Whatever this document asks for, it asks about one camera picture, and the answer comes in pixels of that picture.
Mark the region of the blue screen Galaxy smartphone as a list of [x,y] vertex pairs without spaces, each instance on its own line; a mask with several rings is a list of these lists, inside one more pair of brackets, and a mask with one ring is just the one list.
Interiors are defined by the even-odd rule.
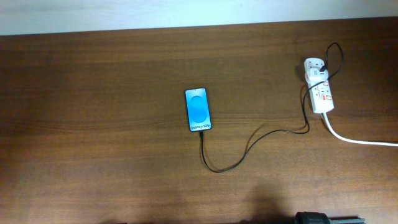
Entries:
[[185,91],[188,126],[191,132],[200,132],[212,128],[210,107],[205,88]]

